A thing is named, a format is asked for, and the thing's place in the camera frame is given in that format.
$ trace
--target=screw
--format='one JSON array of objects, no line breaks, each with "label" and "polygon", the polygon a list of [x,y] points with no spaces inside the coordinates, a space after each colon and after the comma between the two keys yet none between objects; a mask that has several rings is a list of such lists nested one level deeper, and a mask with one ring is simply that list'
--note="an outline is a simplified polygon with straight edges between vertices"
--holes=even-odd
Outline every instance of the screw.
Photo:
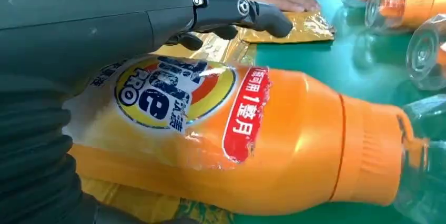
[{"label": "screw", "polygon": [[192,3],[194,4],[194,6],[198,7],[203,5],[205,3],[205,0],[192,0]]},{"label": "screw", "polygon": [[247,15],[249,12],[249,3],[247,0],[238,0],[238,10],[242,15]]}]

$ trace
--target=green table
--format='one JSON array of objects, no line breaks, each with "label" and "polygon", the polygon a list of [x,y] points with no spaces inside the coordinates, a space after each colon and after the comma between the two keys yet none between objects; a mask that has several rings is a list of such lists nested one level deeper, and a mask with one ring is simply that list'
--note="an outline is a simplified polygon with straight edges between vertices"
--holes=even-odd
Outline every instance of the green table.
[{"label": "green table", "polygon": [[[364,27],[363,9],[345,9],[341,0],[318,1],[338,31],[336,39],[329,43],[258,45],[256,65],[305,72],[341,93],[375,103],[402,106],[433,94],[418,91],[408,79],[405,56],[410,34],[373,36]],[[236,224],[360,222],[412,223],[392,207],[353,203],[328,203],[289,216],[236,216]]]}]

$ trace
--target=red label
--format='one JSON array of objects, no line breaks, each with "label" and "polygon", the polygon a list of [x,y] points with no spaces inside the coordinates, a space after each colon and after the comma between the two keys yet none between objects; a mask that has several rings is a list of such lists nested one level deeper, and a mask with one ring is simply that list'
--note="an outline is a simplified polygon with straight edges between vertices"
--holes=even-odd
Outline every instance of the red label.
[{"label": "red label", "polygon": [[252,67],[243,78],[223,135],[223,149],[230,160],[241,163],[254,150],[269,87],[267,68]]}]

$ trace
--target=robotic hand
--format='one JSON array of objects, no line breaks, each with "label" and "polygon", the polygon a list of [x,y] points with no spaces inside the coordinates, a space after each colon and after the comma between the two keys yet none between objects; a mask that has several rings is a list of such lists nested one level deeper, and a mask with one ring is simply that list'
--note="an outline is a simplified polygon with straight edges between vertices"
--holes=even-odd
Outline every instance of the robotic hand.
[{"label": "robotic hand", "polygon": [[231,25],[292,28],[248,0],[0,0],[2,223],[142,223],[82,193],[62,104],[106,64],[163,44],[197,49],[189,32],[229,39]]},{"label": "robotic hand", "polygon": [[[290,20],[272,5],[248,0],[192,0],[192,3],[195,21],[191,30],[196,32],[214,32],[223,39],[233,39],[237,30],[230,25],[267,31],[276,37],[285,37],[292,29]],[[190,33],[179,33],[166,44],[182,44],[197,50],[202,41]]]}]

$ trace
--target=bottle cap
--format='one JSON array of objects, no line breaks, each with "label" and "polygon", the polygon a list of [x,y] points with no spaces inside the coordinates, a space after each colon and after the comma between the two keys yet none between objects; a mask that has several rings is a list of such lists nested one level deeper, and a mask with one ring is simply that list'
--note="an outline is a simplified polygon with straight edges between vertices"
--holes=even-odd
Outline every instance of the bottle cap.
[{"label": "bottle cap", "polygon": [[402,139],[413,136],[399,108],[342,96],[344,148],[331,201],[390,205],[398,191]]}]

